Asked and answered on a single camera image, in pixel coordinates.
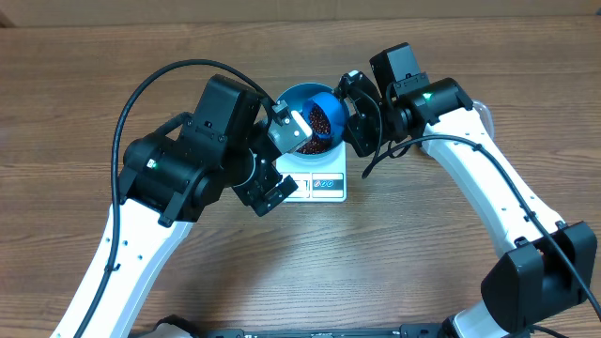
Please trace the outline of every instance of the white robotic arm segment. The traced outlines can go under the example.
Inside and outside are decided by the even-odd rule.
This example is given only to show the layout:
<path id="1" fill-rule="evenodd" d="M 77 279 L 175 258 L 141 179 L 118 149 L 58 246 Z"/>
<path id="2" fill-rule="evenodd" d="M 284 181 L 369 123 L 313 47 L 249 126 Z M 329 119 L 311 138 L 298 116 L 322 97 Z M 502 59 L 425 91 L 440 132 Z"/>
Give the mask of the white robotic arm segment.
<path id="1" fill-rule="evenodd" d="M 516 184 L 530 208 L 549 233 L 557 231 L 561 216 L 541 201 L 524 183 L 516 170 L 490 139 L 478 113 L 459 108 L 441 115 L 440 122 L 425 126 L 424 136 L 446 134 L 463 137 L 481 144 L 490 152 Z M 424 142 L 425 152 L 433 157 L 451 175 L 468 201 L 483 220 L 498 257 L 516 248 L 516 240 L 534 241 L 542 237 L 528 220 L 524 209 L 501 174 L 483 154 L 471 146 L 447 140 Z"/>
<path id="2" fill-rule="evenodd" d="M 84 337 L 124 337 L 130 332 L 142 304 L 165 262 L 188 236 L 193 223 L 173 222 L 170 227 L 159 225 L 160 214 L 129 199 L 121 206 L 121 243 L 116 257 L 116 269 Z M 72 337 L 79 328 L 106 266 L 111 249 L 113 209 L 96 255 L 63 319 L 51 337 Z"/>

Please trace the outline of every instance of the wooden table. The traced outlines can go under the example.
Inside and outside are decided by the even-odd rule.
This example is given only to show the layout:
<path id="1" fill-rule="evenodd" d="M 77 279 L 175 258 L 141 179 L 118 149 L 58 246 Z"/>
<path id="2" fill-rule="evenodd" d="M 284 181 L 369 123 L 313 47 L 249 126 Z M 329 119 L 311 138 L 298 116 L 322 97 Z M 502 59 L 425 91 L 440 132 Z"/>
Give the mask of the wooden table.
<path id="1" fill-rule="evenodd" d="M 0 29 L 0 336 L 48 336 L 64 314 L 106 223 L 116 119 L 152 71 L 212 58 L 276 96 L 370 73 L 372 55 L 403 41 L 431 80 L 454 77 L 489 105 L 497 144 L 541 198 L 601 234 L 598 17 Z M 193 109 L 214 73 L 181 69 L 153 84 L 122 145 Z M 450 177 L 413 149 L 361 180 L 368 160 L 347 154 L 344 204 L 257 218 L 225 192 L 135 328 L 170 314 L 207 329 L 393 327 L 477 301 L 497 257 Z M 578 337 L 601 329 L 588 303 L 543 324 Z"/>

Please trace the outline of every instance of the kitchen scale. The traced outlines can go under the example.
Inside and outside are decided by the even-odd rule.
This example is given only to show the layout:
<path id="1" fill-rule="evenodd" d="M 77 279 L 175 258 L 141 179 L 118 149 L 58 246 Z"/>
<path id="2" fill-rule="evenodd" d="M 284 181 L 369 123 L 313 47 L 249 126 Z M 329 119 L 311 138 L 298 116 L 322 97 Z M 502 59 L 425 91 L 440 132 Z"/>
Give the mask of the kitchen scale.
<path id="1" fill-rule="evenodd" d="M 278 100 L 285 100 L 291 110 L 302 115 L 303 105 L 311 98 L 316 98 L 316 102 L 319 100 L 319 105 L 323 107 L 329 104 L 340 106 L 333 96 L 319 93 L 330 94 L 331 88 L 324 84 L 297 84 L 288 88 Z M 350 111 L 346 103 L 341 107 L 344 127 Z M 333 136 L 327 151 L 318 154 L 302 154 L 299 151 L 284 154 L 275 167 L 284 177 L 290 175 L 299 186 L 284 202 L 344 202 L 347 199 L 347 148 L 342 142 L 342 132 Z"/>

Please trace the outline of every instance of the robotic arm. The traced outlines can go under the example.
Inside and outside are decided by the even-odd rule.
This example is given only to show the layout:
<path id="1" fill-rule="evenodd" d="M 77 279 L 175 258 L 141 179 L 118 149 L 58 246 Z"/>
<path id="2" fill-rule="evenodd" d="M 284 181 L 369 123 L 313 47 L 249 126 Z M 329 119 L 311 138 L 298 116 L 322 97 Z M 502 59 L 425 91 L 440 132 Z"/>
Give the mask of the robotic arm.
<path id="1" fill-rule="evenodd" d="M 503 337 L 585 301 L 575 276 L 534 222 L 542 224 L 588 286 L 596 237 L 586 223 L 567 226 L 532 192 L 492 142 L 459 84 L 452 79 L 430 84 L 408 44 L 385 50 L 370 63 L 378 87 L 352 71 L 332 93 L 356 107 L 344 140 L 360 157 L 376 153 L 369 170 L 405 145 L 421 146 L 467 196 L 500 258 L 482 282 L 482 301 L 442 324 L 427 325 L 431 335 L 422 324 L 403 325 L 403 337 Z M 119 176 L 122 228 L 116 265 L 84 337 L 128 334 L 162 266 L 224 188 L 232 187 L 259 216 L 297 189 L 271 163 L 304 145 L 311 129 L 283 101 L 271 107 L 273 123 L 254 124 L 263 99 L 252 88 L 215 75 L 193 115 L 179 115 L 128 147 Z M 179 137 L 167 137 L 179 125 Z M 412 141 L 389 146 L 378 156 L 384 143 L 409 136 Z M 527 206 L 482 149 L 496 159 Z M 112 223 L 110 209 L 98 251 L 53 337 L 71 337 L 80 326 L 106 266 Z"/>

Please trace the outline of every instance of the wood grain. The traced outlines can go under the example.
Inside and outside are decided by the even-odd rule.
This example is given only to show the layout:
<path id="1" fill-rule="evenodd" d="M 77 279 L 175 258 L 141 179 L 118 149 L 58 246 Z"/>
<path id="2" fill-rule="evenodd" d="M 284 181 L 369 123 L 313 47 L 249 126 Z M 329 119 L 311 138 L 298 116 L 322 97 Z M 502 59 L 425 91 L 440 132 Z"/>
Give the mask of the wood grain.
<path id="1" fill-rule="evenodd" d="M 601 0 L 0 0 L 17 27 L 594 15 Z"/>
<path id="2" fill-rule="evenodd" d="M 367 73 L 372 55 L 409 41 L 430 79 L 452 76 L 489 105 L 496 142 L 534 191 L 601 234 L 599 33 L 595 17 L 0 30 L 0 336 L 48 336 L 61 319 L 106 223 L 122 105 L 179 59 L 217 59 L 276 96 Z M 193 109 L 213 73 L 181 69 L 153 84 L 122 144 Z M 225 192 L 165 266 L 135 328 L 170 314 L 213 329 L 390 327 L 472 305 L 497 258 L 449 176 L 417 150 L 361 180 L 366 164 L 348 149 L 339 205 L 257 218 Z M 588 304 L 544 324 L 577 337 L 601 329 Z"/>

